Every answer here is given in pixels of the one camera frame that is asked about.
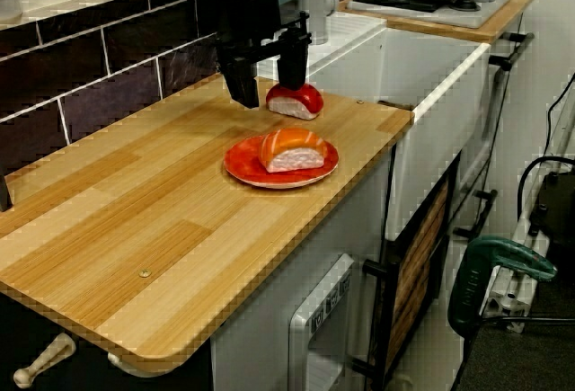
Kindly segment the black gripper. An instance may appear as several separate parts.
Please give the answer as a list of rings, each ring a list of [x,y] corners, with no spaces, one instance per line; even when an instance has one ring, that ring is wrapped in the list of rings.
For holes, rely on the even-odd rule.
[[[279,0],[219,0],[222,22],[217,32],[217,54],[231,98],[243,107],[259,106],[253,65],[277,56],[279,84],[297,91],[305,83],[309,14],[297,11],[288,19]]]

